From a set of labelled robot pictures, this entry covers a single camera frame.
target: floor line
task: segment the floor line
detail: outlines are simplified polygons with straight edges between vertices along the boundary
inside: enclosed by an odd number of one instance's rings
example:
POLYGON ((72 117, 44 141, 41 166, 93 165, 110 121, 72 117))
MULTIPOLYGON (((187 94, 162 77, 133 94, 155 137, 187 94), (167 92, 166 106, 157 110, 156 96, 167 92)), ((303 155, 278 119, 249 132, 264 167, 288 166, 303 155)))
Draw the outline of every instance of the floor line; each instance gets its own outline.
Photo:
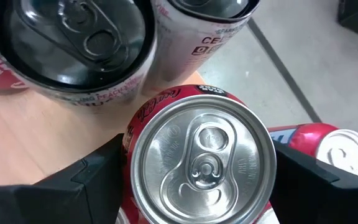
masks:
POLYGON ((305 94, 302 92, 301 88, 298 86, 291 73, 288 71, 284 63, 281 61, 280 57, 277 55, 276 51, 270 45, 265 35, 259 29, 256 22, 251 18, 248 22, 248 27, 251 32, 255 35, 256 39, 261 44, 262 48, 266 51, 266 54, 273 62, 274 66, 280 72, 281 76, 284 78, 287 85, 290 87, 292 93, 300 102, 301 106, 305 109, 306 113, 309 115, 312 122, 321 122, 321 118, 318 116, 309 100, 306 98, 305 94))

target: coca-cola logo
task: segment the coca-cola logo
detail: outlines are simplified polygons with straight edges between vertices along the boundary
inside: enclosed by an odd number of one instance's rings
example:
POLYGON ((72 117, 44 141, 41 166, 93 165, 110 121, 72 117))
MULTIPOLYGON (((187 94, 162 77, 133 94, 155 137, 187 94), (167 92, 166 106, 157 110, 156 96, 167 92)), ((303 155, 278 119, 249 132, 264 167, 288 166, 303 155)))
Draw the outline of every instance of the coca-cola logo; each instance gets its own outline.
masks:
POLYGON ((152 114, 155 107, 162 101, 168 98, 176 98, 181 92, 181 89, 166 90, 160 93, 158 96, 149 100, 145 105, 143 105, 137 114, 137 118, 140 120, 140 123, 143 123, 144 119, 152 114))

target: black can lid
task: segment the black can lid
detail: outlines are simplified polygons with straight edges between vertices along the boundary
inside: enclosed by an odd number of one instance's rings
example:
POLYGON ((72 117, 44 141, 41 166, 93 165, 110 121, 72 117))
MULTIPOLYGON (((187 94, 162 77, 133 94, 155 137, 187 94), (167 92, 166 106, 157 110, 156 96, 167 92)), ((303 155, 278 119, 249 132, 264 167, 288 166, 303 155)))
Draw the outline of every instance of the black can lid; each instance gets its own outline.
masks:
POLYGON ((172 0, 187 10, 218 18, 232 18, 240 14, 249 0, 172 0))
POLYGON ((141 1, 0 2, 6 3, 2 56, 51 88, 86 91, 114 83, 140 66, 154 37, 154 18, 145 15, 152 10, 141 1))

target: can lid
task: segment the can lid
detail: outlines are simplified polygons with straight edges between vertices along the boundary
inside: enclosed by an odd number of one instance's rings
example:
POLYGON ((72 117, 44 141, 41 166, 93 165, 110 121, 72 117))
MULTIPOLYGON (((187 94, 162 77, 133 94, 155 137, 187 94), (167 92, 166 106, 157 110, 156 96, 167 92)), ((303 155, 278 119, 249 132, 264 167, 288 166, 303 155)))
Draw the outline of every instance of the can lid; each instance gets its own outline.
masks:
POLYGON ((278 221, 274 210, 270 208, 262 215, 257 224, 280 224, 280 222, 278 221))
POLYGON ((317 159, 358 175, 358 133, 339 129, 329 133, 316 152, 317 159))
POLYGON ((0 0, 0 6, 0 53, 20 75, 47 87, 104 87, 140 67, 152 48, 147 1, 0 0))
POLYGON ((249 223, 269 200, 275 151, 265 126, 221 96, 178 100, 152 118, 131 181, 150 223, 249 223))
POLYGON ((207 16, 232 18, 243 12, 249 0, 171 0, 181 7, 207 16))
POLYGON ((129 219, 122 208, 119 208, 116 224, 130 224, 129 219))

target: pull tab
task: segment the pull tab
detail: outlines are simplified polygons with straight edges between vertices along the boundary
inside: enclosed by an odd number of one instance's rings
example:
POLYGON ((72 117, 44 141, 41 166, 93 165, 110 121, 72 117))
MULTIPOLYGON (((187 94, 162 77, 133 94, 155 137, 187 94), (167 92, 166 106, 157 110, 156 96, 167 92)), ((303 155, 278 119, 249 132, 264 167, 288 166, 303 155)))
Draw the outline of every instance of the pull tab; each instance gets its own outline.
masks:
POLYGON ((117 27, 92 0, 60 0, 58 27, 79 53, 90 60, 107 60, 125 48, 117 27))
POLYGON ((352 166, 352 161, 345 150, 334 147, 328 151, 327 156, 328 162, 331 165, 344 169, 353 174, 356 173, 354 167, 352 166))
POLYGON ((225 179, 235 136, 227 121, 209 119, 214 122, 199 126, 189 148, 188 180, 200 190, 214 189, 225 179))

